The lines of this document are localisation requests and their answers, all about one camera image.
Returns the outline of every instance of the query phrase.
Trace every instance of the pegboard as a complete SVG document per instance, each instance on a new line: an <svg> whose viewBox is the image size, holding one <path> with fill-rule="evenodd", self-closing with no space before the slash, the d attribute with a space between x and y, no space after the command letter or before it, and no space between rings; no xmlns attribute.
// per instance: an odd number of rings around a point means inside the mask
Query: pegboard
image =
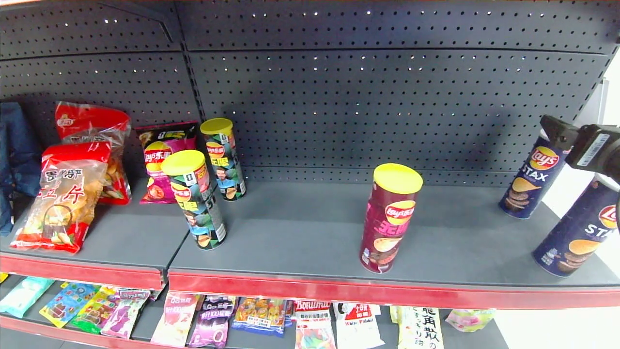
<svg viewBox="0 0 620 349"><path fill-rule="evenodd" d="M0 7L0 59L180 51L171 2L45 1Z"/></svg>
<svg viewBox="0 0 620 349"><path fill-rule="evenodd" d="M572 120L609 58L488 50L190 54L246 166L515 171L539 116Z"/></svg>
<svg viewBox="0 0 620 349"><path fill-rule="evenodd" d="M132 126L198 121L183 55L119 53L0 61L0 96L20 102L44 146L58 143L56 101L125 111ZM134 132L125 148L128 172L146 175Z"/></svg>
<svg viewBox="0 0 620 349"><path fill-rule="evenodd" d="M183 1L190 50L491 48L612 54L620 4Z"/></svg>

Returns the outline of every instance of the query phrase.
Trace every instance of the lay's chip bag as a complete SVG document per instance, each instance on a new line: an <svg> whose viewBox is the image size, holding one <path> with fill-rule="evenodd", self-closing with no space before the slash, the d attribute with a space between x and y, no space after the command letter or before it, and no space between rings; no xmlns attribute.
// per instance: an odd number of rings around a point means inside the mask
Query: lay's chip bag
<svg viewBox="0 0 620 349"><path fill-rule="evenodd" d="M177 202L170 180L161 171L161 163L181 150L196 149L195 122L179 122L157 126L138 127L136 132L144 150L144 163L149 174L146 195L141 204L172 204Z"/></svg>

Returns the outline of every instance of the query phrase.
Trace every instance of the barcode label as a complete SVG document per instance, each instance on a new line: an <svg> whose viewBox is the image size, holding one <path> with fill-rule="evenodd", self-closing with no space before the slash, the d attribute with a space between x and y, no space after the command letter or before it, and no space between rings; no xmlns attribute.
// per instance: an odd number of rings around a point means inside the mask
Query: barcode label
<svg viewBox="0 0 620 349"><path fill-rule="evenodd" d="M577 166L588 166L596 154L603 148L605 142L609 139L608 134L599 134L594 142L590 145L588 150L583 154L582 158L577 162Z"/></svg>

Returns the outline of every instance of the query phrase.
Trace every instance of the chip bag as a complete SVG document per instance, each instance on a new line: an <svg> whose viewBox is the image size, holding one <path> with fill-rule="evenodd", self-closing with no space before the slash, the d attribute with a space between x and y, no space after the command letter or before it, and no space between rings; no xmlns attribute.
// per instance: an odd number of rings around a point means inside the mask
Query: chip bag
<svg viewBox="0 0 620 349"><path fill-rule="evenodd" d="M131 200L131 190L123 169L123 148L129 136L129 117L122 111L90 104L58 102L56 129L62 142L110 142L112 156L108 160L105 186L99 202L126 205Z"/></svg>
<svg viewBox="0 0 620 349"><path fill-rule="evenodd" d="M141 204L177 202L170 187L170 179L161 170L161 163L173 153L196 149L196 126L195 122L179 122L136 129L144 149L146 172L150 177Z"/></svg>
<svg viewBox="0 0 620 349"><path fill-rule="evenodd" d="M47 148L42 158L41 191L11 247L78 252L95 216L110 152L108 142Z"/></svg>

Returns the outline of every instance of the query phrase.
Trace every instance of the red shelf edge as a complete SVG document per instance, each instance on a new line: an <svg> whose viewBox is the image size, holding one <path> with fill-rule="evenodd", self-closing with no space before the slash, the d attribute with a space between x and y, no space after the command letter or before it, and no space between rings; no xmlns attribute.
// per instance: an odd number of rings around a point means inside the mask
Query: red shelf edge
<svg viewBox="0 0 620 349"><path fill-rule="evenodd" d="M106 337L93 333L80 332L69 329L59 329L58 327L36 324L26 320L14 319L12 317L0 315L0 327L21 332L32 333L44 337L58 340L66 340L80 344L93 345L96 347L116 348L116 349L163 349L171 348L163 345L142 342L140 340L130 340L116 337Z"/></svg>
<svg viewBox="0 0 620 349"><path fill-rule="evenodd" d="M620 288L456 288L286 279L168 270L171 291L316 299L443 309L563 309L620 306Z"/></svg>
<svg viewBox="0 0 620 349"><path fill-rule="evenodd" d="M162 289L162 274L157 268L78 263L52 258L0 253L3 273L91 284L107 284L141 289Z"/></svg>

